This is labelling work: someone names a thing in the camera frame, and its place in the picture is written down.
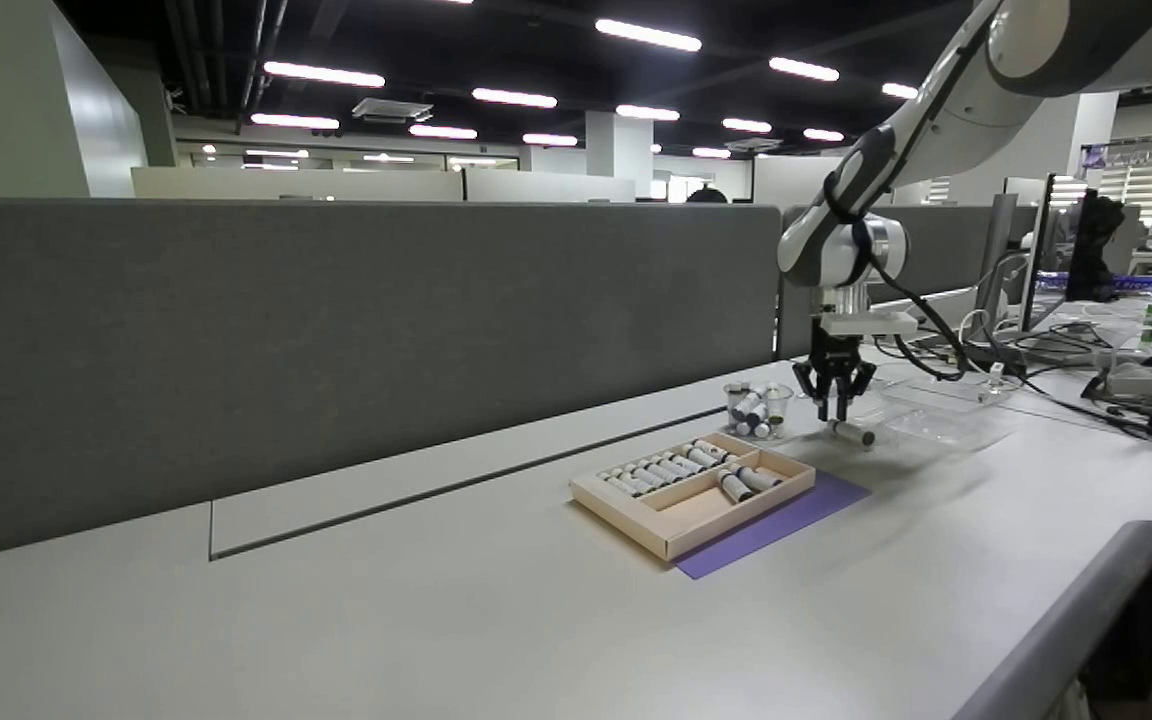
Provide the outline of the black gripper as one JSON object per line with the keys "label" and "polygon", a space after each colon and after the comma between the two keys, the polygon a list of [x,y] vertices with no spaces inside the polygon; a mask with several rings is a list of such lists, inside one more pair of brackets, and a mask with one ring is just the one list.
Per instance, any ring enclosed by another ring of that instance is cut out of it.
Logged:
{"label": "black gripper", "polygon": [[826,423],[826,397],[839,391],[839,423],[850,420],[855,397],[868,391],[874,366],[861,356],[855,337],[814,330],[807,356],[797,365],[799,386],[810,397],[810,412]]}

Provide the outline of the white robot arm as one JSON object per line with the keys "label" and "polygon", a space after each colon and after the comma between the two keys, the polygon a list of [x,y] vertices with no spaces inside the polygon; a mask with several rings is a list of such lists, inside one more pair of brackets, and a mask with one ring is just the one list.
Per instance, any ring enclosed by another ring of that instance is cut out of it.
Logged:
{"label": "white robot arm", "polygon": [[880,275],[903,291],[880,242],[898,223],[871,202],[895,183],[955,174],[994,157],[1053,96],[1152,88],[1152,0],[976,0],[932,71],[884,124],[868,127],[822,174],[814,200],[782,229],[777,263],[789,285],[818,288],[807,359],[797,365],[803,397],[822,423],[874,366],[865,337],[903,344],[910,314],[868,314],[855,285]]}

